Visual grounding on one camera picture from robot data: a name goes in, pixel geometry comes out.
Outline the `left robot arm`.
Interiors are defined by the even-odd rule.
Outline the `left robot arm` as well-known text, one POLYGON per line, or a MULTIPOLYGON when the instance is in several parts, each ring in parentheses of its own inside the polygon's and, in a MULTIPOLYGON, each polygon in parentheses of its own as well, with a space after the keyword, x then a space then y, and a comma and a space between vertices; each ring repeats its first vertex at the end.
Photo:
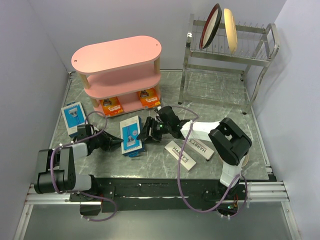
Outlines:
POLYGON ((82 124, 77 127, 74 141, 38 152, 33 183, 37 194, 75 191, 88 201, 100 195, 99 184, 92 174, 76 173, 75 160, 89 156, 96 149, 108 152, 119 148, 123 139, 92 124, 82 124))

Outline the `blue Harry's razor box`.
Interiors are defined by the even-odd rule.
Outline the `blue Harry's razor box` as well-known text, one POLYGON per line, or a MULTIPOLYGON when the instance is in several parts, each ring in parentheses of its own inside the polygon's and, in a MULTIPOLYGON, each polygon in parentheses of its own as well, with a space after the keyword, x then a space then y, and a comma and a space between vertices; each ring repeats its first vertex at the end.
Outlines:
POLYGON ((144 144, 138 139, 141 133, 142 121, 136 115, 131 118, 122 120, 119 123, 121 142, 121 154, 130 158, 137 157, 141 152, 145 151, 144 144))

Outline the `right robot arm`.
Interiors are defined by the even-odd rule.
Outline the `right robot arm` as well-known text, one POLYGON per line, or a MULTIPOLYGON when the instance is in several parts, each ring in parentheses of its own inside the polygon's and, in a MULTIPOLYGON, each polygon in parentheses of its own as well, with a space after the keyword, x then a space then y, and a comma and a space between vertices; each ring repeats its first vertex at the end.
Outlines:
POLYGON ((252 140, 229 117, 215 122, 199 122, 194 119, 180 119, 172 106, 158 107, 156 117, 148 117, 137 139, 144 143, 157 143, 162 136, 170 134, 175 139, 184 140, 178 155, 177 185, 180 195, 184 197, 181 186, 180 170, 184 148, 189 139, 212 142, 220 156, 223 167, 219 179, 219 195, 224 199, 232 198, 241 178, 242 164, 252 146, 252 140))

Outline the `pink three-tier shelf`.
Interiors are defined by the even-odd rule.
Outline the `pink three-tier shelf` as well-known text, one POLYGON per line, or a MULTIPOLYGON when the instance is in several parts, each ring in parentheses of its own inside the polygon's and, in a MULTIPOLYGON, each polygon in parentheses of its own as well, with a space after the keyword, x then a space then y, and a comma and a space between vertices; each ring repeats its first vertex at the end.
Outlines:
POLYGON ((71 64, 80 77, 93 109, 111 117, 104 109, 117 98, 122 111, 117 115, 145 108, 140 96, 153 89, 160 98, 161 43, 147 35, 86 45, 78 49, 71 64))

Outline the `orange Gillette box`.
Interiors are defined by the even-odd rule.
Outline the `orange Gillette box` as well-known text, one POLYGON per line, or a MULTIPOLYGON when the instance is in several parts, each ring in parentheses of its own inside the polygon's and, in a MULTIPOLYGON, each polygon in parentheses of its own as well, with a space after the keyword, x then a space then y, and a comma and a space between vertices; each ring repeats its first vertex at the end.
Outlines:
POLYGON ((100 104, 104 114, 107 117, 116 116, 124 112, 123 107, 116 96, 106 98, 106 99, 101 99, 100 104))
POLYGON ((161 104, 154 87, 138 91, 137 96, 144 109, 154 108, 161 104))

